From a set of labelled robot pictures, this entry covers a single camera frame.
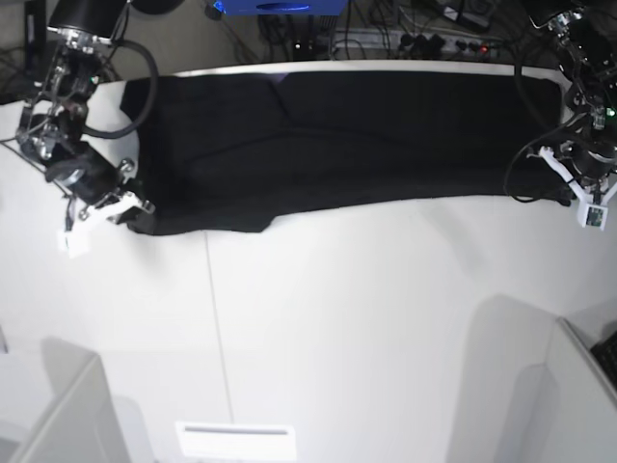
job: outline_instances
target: white tabletop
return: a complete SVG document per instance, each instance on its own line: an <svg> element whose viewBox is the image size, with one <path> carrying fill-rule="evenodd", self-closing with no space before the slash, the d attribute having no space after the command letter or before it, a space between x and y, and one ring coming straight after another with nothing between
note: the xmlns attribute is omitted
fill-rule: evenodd
<svg viewBox="0 0 617 463"><path fill-rule="evenodd" d="M351 62L182 75L375 69L512 74ZM525 73L565 85L557 72ZM89 125L126 123L122 89L98 89ZM0 137L20 108L0 108ZM114 160L138 152L134 134L94 145ZM12 349L0 356L0 421L32 424L51 395L40 341L61 338L101 353L159 461L183 461L174 423L186 421L293 425L304 462L488 463L553 318L569 316L589 342L617 318L617 212L604 233L558 204L486 197L297 214L253 235L105 224L92 252L69 260L56 247L65 206L0 150L0 325Z"/></svg>

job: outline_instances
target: power strip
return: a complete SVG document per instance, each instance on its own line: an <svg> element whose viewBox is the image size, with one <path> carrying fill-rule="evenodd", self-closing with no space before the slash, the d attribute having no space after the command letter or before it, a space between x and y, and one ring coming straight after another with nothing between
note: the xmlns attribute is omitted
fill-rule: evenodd
<svg viewBox="0 0 617 463"><path fill-rule="evenodd" d="M410 50L419 36L423 36L427 41L433 39L434 36L443 40L441 47L441 53L445 56L460 56L465 58L477 58L479 59L495 59L499 56L502 49L503 41L497 41L495 39L487 39L485 41L481 39L470 38L466 35L457 34L407 34L404 31L388 30L388 35L383 34L374 29L349 29L349 32L345 34L344 29L337 29L335 32L333 47L335 49L345 48L363 48L368 49L380 49L386 48L389 38L389 47L392 52L399 49L401 40L405 38L407 41L411 40L405 49Z"/></svg>

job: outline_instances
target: blue device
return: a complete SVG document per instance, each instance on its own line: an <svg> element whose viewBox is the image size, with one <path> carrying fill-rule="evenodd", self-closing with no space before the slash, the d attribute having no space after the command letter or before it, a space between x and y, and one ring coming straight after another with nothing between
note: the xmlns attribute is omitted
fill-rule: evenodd
<svg viewBox="0 0 617 463"><path fill-rule="evenodd" d="M273 2L272 0L218 0L214 8L229 15L253 14L314 14L338 16L347 0L296 0Z"/></svg>

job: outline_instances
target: white clamp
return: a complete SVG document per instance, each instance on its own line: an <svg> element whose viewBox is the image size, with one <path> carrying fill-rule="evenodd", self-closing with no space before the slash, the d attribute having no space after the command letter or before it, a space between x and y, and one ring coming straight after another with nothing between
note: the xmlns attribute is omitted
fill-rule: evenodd
<svg viewBox="0 0 617 463"><path fill-rule="evenodd" d="M585 191L576 181L570 171L555 159L554 152L551 148L542 147L539 153L549 166L556 171L568 184L570 189L578 198L577 220L583 227L594 227L604 230L606 219L608 218L608 202L617 193L617 183L615 183L603 196L599 204L594 203L594 195ZM608 186L607 180L604 181L605 186Z"/></svg>
<svg viewBox="0 0 617 463"><path fill-rule="evenodd" d="M154 206L148 201L142 201L130 191L124 192L116 203L96 208L89 205L82 209L70 231L60 231L58 235L61 251L68 253L70 258L77 258L90 251L88 234L106 221L117 223L124 212L133 207L140 208L148 214L154 212Z"/></svg>

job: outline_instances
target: black cloth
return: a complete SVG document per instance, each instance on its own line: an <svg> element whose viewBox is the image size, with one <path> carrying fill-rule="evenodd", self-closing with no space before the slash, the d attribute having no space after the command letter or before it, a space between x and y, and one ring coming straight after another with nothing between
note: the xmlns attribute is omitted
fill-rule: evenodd
<svg viewBox="0 0 617 463"><path fill-rule="evenodd" d="M559 87L525 79L545 119ZM130 82L137 117L148 82ZM157 207L131 224L167 235L261 232L280 215L414 198L502 195L505 167L542 133L511 76L306 72L165 77L139 129L138 178ZM560 179L523 160L515 192Z"/></svg>

